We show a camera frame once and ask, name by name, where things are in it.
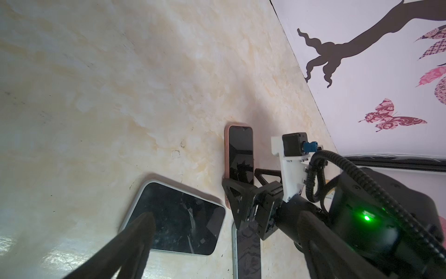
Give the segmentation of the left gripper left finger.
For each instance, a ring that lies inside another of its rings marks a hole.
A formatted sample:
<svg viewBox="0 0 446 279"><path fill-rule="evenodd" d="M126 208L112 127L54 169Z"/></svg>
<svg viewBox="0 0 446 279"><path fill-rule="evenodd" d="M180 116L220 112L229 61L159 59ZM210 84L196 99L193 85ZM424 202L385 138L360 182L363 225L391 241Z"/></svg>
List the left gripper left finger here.
<svg viewBox="0 0 446 279"><path fill-rule="evenodd" d="M143 213L93 257L66 276L67 279L140 279L144 273L156 224Z"/></svg>

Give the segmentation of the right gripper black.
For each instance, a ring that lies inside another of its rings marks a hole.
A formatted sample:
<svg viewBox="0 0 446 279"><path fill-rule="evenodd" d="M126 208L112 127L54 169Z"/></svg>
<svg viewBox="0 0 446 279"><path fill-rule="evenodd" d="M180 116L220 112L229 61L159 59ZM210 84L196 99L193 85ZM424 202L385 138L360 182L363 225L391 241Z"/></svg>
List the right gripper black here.
<svg viewBox="0 0 446 279"><path fill-rule="evenodd" d="M223 179L222 186L230 203L233 219L238 230L252 227L254 232L266 240L277 230L276 211L283 201L282 174L280 170L259 169L255 178L262 187L232 179ZM278 177L269 183L264 176Z"/></svg>

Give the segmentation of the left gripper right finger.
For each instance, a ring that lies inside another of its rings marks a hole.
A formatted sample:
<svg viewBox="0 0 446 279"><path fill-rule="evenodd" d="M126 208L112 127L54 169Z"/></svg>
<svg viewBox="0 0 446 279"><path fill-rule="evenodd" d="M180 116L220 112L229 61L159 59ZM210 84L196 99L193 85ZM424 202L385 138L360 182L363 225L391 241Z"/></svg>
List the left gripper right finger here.
<svg viewBox="0 0 446 279"><path fill-rule="evenodd" d="M312 279L385 279L310 212L297 221L300 243Z"/></svg>

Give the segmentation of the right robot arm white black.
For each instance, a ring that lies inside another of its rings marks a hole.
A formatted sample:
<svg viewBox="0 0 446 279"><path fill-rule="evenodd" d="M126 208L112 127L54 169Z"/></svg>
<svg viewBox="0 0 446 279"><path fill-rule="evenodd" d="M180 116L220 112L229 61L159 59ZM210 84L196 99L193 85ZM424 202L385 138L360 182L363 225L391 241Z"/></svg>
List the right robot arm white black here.
<svg viewBox="0 0 446 279"><path fill-rule="evenodd" d="M255 187L225 179L223 189L239 230L255 224L267 239L281 230L304 254L313 279L443 279L438 263L404 231L403 224L347 174L328 183L330 209L295 195L283 200L278 181Z"/></svg>

